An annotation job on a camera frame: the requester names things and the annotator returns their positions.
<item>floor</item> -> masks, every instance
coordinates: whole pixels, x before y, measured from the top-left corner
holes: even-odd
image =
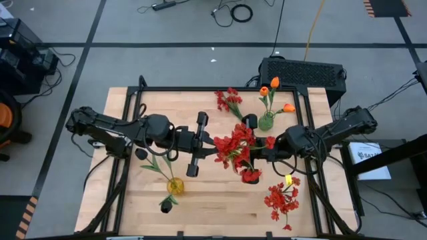
[[[254,10],[252,20],[221,28],[210,16],[219,0],[192,0],[144,14],[136,11],[157,2],[160,0],[22,0],[14,1],[8,9],[43,42],[51,43],[60,53],[77,56],[72,66],[60,67],[63,82],[53,94],[38,98],[24,109],[22,128],[33,134],[33,141],[11,145],[6,151],[12,160],[0,163],[2,195],[39,196],[27,237],[74,231],[90,159],[71,144],[71,134],[63,127],[70,110],[90,105],[103,111],[110,87],[137,85],[141,74],[150,86],[243,86],[257,73],[262,57],[272,51],[282,4],[277,1],[268,7],[264,1],[246,0]],[[320,2],[285,2],[278,54],[303,59]],[[342,97],[341,110],[378,102],[412,78],[417,57],[427,60],[427,2],[406,3],[412,17],[400,19],[402,30],[396,19],[369,17],[362,0],[326,1],[308,61],[338,63],[346,68],[347,93]],[[230,22],[226,12],[218,12],[217,19],[221,24]],[[406,40],[402,33],[408,34]],[[379,127],[369,138],[411,140],[426,133],[426,109],[421,86],[409,88],[373,111]],[[76,140],[86,151],[92,151],[84,138]],[[399,170],[396,176],[403,179],[400,184],[370,184],[393,195],[408,210],[420,211],[415,193],[418,183],[413,180],[404,184],[405,176],[411,178],[413,172],[408,162],[402,164],[405,167],[390,166],[390,171]],[[360,194],[384,211],[403,214],[388,199],[367,188],[361,187]],[[426,234],[411,220],[364,207],[362,233],[367,236],[421,239]]]

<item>small vase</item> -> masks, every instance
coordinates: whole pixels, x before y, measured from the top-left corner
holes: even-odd
[[[181,195],[184,193],[184,182],[178,177],[174,177],[167,182],[167,192],[172,195]]]
[[[260,120],[258,120],[258,127],[261,129],[261,131],[268,131],[273,127],[274,124],[274,113],[273,112],[266,112],[262,117],[260,117]]]

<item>orange tulip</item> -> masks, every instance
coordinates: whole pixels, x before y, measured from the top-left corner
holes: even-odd
[[[270,83],[270,86],[272,86],[272,88],[278,88],[279,84],[279,77],[274,77],[272,82]]]
[[[283,111],[285,113],[293,113],[295,112],[295,107],[292,104],[286,103],[283,107]]]
[[[268,88],[267,87],[262,87],[260,89],[260,94],[261,94],[262,97],[267,96],[268,95]]]

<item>yellow vase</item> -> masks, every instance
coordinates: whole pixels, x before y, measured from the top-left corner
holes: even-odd
[[[181,195],[184,193],[184,182],[178,177],[174,177],[167,182],[167,192],[172,195]]]

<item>wooden table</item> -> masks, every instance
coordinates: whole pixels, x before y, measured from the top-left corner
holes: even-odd
[[[121,118],[126,91],[124,87],[109,90],[104,114]],[[260,116],[264,112],[264,106],[257,93],[241,92],[240,95],[243,99],[240,106],[243,115],[255,113]],[[309,89],[309,98],[315,126],[330,123],[332,118],[325,90]],[[292,94],[286,92],[276,93],[274,101],[273,109],[281,108],[284,103],[294,104]],[[205,111],[209,115],[209,123],[205,130],[212,138],[230,135],[238,122],[231,113],[217,110],[216,96],[211,92],[150,91],[143,92],[141,102],[147,104],[146,114],[166,115],[175,126],[188,125],[190,131],[197,128],[195,122],[197,112]],[[300,103],[303,107],[304,123],[307,123],[302,97]],[[298,124],[295,113],[280,114],[274,121],[273,129],[268,132],[258,129],[255,134],[259,137],[277,136],[288,127]],[[332,150],[331,155],[341,159],[338,150]],[[105,150],[95,150],[91,167],[104,157]],[[140,167],[147,164],[147,161],[140,161],[135,156],[131,158],[120,235],[176,236],[177,231],[184,231],[186,236],[262,237],[266,236],[266,231],[271,231],[275,237],[316,236],[309,189],[303,175],[294,174],[302,182],[298,196],[300,207],[289,213],[289,224],[293,230],[284,231],[282,227],[285,225],[285,218],[282,217],[278,222],[273,221],[270,217],[272,209],[264,204],[264,197],[269,193],[268,187],[283,181],[282,177],[274,173],[271,163],[256,161],[256,167],[262,169],[263,175],[257,185],[248,185],[241,183],[240,177],[231,169],[225,170],[221,163],[215,163],[214,156],[199,160],[197,178],[186,177],[190,159],[189,154],[179,153],[179,159],[172,163],[174,175],[184,180],[185,194],[176,197],[179,205],[174,206],[170,213],[164,214],[160,211],[159,202],[167,196],[165,179],[159,173]],[[167,173],[166,164],[160,159],[158,162],[161,169]],[[104,204],[112,163],[113,160],[104,163],[89,178],[76,231],[82,230]],[[276,166],[283,174],[291,171],[283,164]],[[298,168],[305,170],[303,159],[298,159]],[[348,226],[356,229],[357,222],[344,170],[328,160],[324,163],[324,173],[331,204]],[[320,202],[318,203],[322,229],[323,232],[327,232],[324,208]],[[115,215],[115,210],[116,206],[113,206],[112,216]],[[112,222],[113,217],[110,217],[110,229]]]

